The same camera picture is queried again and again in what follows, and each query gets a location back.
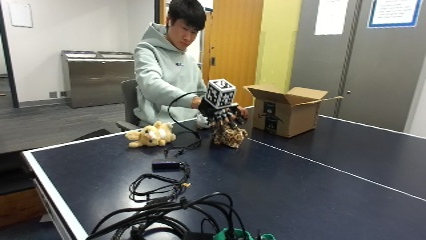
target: green object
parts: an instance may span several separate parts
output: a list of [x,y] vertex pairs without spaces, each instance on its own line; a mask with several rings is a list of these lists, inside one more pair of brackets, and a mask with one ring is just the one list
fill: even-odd
[[[227,232],[228,232],[228,228],[224,228],[224,230],[215,235],[214,240],[227,240]],[[248,231],[246,233],[250,237],[248,240],[255,240],[251,233]],[[244,232],[242,229],[235,228],[235,234],[239,239],[244,239]],[[276,240],[276,238],[272,234],[263,234],[262,240]]]

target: wooden door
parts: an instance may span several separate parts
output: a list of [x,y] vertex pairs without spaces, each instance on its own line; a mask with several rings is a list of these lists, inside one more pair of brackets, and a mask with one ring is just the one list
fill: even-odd
[[203,31],[203,79],[206,84],[210,81],[210,73],[211,73],[211,36],[212,36],[212,21],[214,15],[212,12],[206,13],[207,21],[206,28]]
[[256,82],[263,10],[264,0],[214,2],[210,80],[224,78],[236,85],[242,106],[254,105],[243,87]]

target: office chair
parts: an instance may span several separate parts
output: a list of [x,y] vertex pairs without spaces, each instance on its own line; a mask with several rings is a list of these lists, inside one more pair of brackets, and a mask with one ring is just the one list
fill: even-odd
[[124,96],[124,114],[126,121],[118,121],[116,125],[122,129],[122,132],[139,129],[140,119],[135,116],[134,109],[138,107],[138,82],[135,79],[122,82],[122,91]]

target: power adapter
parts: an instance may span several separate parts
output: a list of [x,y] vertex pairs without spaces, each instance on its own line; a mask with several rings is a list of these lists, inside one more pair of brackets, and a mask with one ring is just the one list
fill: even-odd
[[214,240],[214,233],[187,232],[184,240]]
[[152,171],[179,171],[182,163],[178,161],[155,160],[152,162]]

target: young man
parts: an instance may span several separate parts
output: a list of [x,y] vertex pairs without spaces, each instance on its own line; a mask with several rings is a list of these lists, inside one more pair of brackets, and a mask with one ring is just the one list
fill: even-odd
[[[167,26],[151,23],[135,50],[140,126],[172,122],[171,102],[190,92],[206,92],[196,59],[186,52],[206,26],[204,7],[198,0],[172,0]],[[196,117],[203,94],[190,94],[171,107],[178,121]]]

